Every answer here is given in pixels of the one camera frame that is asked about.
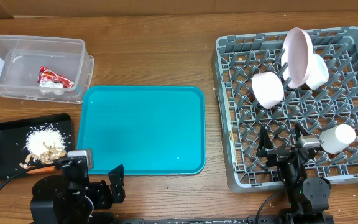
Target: wood surface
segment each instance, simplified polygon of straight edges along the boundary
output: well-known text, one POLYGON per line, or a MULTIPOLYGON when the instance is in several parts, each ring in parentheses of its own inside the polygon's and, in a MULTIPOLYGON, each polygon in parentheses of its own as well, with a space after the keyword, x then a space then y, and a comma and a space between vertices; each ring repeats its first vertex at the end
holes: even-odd
MULTIPOLYGON (((83 39, 95 58, 92 85, 193 85, 206 100, 206 155, 196 176, 125 177, 118 218, 219 218, 254 215, 272 192, 235 194, 224 168, 221 119, 213 91, 211 55, 223 35, 358 26, 358 11, 220 14, 202 16, 87 17, 0 20, 0 34, 83 39)), ((78 132, 81 105, 0 98, 0 122, 68 113, 78 132)), ((29 223, 31 188, 46 175, 13 180, 0 193, 0 223, 29 223)), ((91 181, 108 180, 93 176, 91 181)), ((284 196, 262 214, 287 207, 284 196)), ((358 223, 358 184, 335 185, 328 215, 358 223)))

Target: black tray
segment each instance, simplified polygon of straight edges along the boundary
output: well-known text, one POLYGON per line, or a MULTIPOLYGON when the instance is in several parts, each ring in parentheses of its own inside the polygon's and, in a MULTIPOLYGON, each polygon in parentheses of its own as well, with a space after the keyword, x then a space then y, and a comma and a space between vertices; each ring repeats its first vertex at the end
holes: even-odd
POLYGON ((68 114, 55 114, 38 118, 23 119, 0 123, 0 180, 14 175, 23 168, 19 163, 24 163, 29 151, 25 148, 26 134, 30 127, 49 126, 53 124, 61 133, 65 133, 66 151, 74 150, 73 125, 68 114))

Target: wire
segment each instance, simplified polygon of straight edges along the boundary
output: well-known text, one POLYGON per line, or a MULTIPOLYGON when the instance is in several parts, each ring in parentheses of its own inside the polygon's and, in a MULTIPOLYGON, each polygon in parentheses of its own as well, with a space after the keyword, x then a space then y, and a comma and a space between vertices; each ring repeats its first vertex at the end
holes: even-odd
POLYGON ((7 185, 11 180, 15 179, 16 177, 27 173, 28 171, 32 171, 32 170, 36 170, 39 168, 44 168, 44 167, 50 167, 50 166, 54 166, 55 164, 47 164, 47 165, 41 165, 41 166, 35 166, 35 167, 31 167, 31 168, 27 168, 26 170, 23 170, 22 172, 18 172, 14 175, 12 175, 10 178, 6 179, 1 185, 0 185, 0 191, 3 187, 5 187, 5 185, 7 185))
POLYGON ((262 209, 265 207, 265 205, 267 204, 267 202, 269 202, 271 199, 275 198, 275 197, 278 196, 279 194, 283 193, 284 191, 285 191, 285 189, 281 189, 280 191, 275 192, 272 196, 270 196, 268 199, 266 199, 266 201, 259 207, 258 212, 256 213, 256 216, 255 216, 255 224, 258 224, 260 212, 261 212, 262 209))

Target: white cup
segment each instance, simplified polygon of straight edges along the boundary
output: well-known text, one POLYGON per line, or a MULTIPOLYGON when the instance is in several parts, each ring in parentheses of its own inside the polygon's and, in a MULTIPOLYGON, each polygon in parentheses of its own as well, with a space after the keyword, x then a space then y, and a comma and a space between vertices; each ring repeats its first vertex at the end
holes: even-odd
POLYGON ((340 124, 336 127, 323 131, 320 140, 321 147, 328 153, 336 154, 344 150, 356 139, 356 132, 347 124, 340 124))
POLYGON ((284 99, 283 84, 273 72, 255 74, 251 84, 256 100, 266 109, 284 99))
POLYGON ((313 54, 313 57, 314 66, 311 68, 306 84, 315 90, 328 81, 329 73, 324 59, 318 54, 313 54))

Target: silver metal part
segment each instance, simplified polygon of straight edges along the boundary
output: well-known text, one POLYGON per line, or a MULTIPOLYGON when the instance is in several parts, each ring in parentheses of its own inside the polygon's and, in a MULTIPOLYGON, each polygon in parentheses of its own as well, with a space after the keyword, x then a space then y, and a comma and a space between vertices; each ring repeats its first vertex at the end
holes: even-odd
POLYGON ((318 139, 318 136, 310 135, 310 136, 301 136, 298 139, 298 144, 302 146, 303 149, 310 149, 313 147, 320 147, 321 143, 318 139))
POLYGON ((88 170, 93 169, 93 155, 91 149, 72 150, 67 153, 67 157, 73 156, 86 156, 86 164, 88 165, 88 170))

